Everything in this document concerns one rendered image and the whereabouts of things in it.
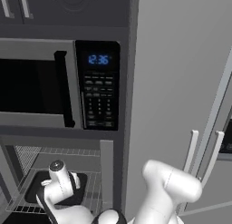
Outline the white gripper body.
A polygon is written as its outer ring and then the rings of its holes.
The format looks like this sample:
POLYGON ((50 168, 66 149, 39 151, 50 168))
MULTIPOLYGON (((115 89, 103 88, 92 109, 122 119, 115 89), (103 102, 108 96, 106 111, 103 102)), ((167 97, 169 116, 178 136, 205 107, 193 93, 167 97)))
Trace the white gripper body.
MULTIPOLYGON (((76 189, 79 189, 79 188, 81 187, 81 182, 80 182, 79 177, 77 176, 77 173, 71 172, 71 174, 72 174, 72 177, 73 177, 73 179, 74 179, 75 188, 76 188, 76 189)), ((49 185, 51 182, 52 182, 52 180, 44 180, 44 181, 41 182, 41 185, 42 185, 42 186, 47 186, 47 185, 49 185)))

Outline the grey built-in oven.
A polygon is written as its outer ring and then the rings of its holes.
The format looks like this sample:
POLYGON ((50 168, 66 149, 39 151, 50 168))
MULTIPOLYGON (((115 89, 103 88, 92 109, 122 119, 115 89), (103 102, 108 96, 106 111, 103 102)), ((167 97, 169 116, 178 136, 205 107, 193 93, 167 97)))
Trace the grey built-in oven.
POLYGON ((8 212, 29 171, 47 170, 55 160, 73 172, 101 174, 101 210, 121 208, 123 141, 112 131, 19 132, 0 134, 0 224, 48 224, 44 214, 8 212), (42 147, 99 150, 99 157, 43 154, 42 147))

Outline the black oven tray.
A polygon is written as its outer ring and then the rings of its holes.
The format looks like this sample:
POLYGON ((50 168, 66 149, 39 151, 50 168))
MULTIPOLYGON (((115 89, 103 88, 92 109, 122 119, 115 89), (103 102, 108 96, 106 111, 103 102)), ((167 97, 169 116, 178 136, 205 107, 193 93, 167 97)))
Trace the black oven tray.
MULTIPOLYGON (((78 190, 76 190, 70 198, 60 201, 59 205, 72 206, 72 205, 82 204, 88 177, 84 173, 78 173, 77 176, 80 179, 81 187, 78 190)), ((50 176, 47 170, 40 170, 36 172, 30 186, 28 187, 24 195, 25 201, 28 203, 36 203, 35 195, 36 195, 36 192, 41 187, 41 182, 44 180, 49 180, 49 179, 50 179, 50 176)))

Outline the grey microwave oven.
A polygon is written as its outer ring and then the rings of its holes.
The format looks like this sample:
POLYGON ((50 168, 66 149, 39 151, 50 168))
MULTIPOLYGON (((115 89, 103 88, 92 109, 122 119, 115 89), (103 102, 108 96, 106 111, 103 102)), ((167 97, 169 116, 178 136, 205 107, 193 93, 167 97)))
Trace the grey microwave oven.
POLYGON ((80 130, 116 131, 119 117, 120 44, 74 42, 82 106, 80 130))

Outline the grey tall appliance cabinet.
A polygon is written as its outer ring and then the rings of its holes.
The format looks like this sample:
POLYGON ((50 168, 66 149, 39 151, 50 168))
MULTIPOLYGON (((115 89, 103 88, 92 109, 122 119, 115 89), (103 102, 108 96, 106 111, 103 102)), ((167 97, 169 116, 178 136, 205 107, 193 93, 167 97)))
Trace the grey tall appliance cabinet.
MULTIPOLYGON (((115 132, 123 141, 121 208, 126 205, 126 185, 129 161, 129 145, 131 130, 132 90, 135 59, 136 27, 138 21, 139 0, 130 0, 129 21, 127 27, 97 26, 64 26, 26 24, 23 18, 23 7, 20 4, 22 24, 0 24, 0 38, 14 39, 48 39, 48 40, 79 40, 79 41, 113 41, 120 44, 120 79, 119 79, 119 117, 118 129, 115 132)), ((29 134, 48 131, 102 131, 80 130, 73 128, 38 128, 24 126, 0 125, 0 134, 19 132, 29 134)))

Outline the grey microwave door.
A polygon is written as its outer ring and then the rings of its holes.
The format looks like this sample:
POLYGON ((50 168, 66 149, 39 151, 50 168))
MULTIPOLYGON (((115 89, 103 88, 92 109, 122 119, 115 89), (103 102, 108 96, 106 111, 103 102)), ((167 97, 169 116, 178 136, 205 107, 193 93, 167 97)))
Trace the grey microwave door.
POLYGON ((54 53, 66 51, 74 129, 82 127, 82 106, 74 42, 0 38, 0 125, 64 126, 54 53))

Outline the grey fridge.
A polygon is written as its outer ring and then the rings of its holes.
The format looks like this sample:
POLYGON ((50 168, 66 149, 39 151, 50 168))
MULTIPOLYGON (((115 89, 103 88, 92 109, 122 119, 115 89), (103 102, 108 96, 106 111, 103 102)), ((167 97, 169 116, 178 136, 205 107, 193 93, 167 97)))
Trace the grey fridge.
POLYGON ((231 121, 232 48, 191 170, 191 174, 200 182, 214 149, 217 138, 216 131, 224 132, 225 136, 208 182, 205 187, 202 187, 202 197, 196 203, 183 203, 179 206, 178 214, 182 218, 188 216, 190 219, 199 215, 198 219, 203 220, 212 215, 217 219, 218 216, 223 216, 222 209, 224 207, 232 209, 232 144, 229 143, 231 150, 227 150, 225 153, 221 151, 227 147, 227 137, 232 137, 232 130, 229 128, 231 121))

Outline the grey cupboard door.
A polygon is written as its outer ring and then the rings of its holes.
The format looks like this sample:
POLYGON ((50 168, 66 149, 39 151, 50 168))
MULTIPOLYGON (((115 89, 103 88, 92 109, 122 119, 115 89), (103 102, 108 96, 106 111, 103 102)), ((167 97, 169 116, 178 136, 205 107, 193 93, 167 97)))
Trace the grey cupboard door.
POLYGON ((127 27, 130 0, 28 0, 26 24, 127 27))
POLYGON ((10 10, 14 14, 14 18, 6 18, 0 0, 0 24, 22 24, 23 19, 20 10, 20 4, 18 0, 8 0, 10 10))

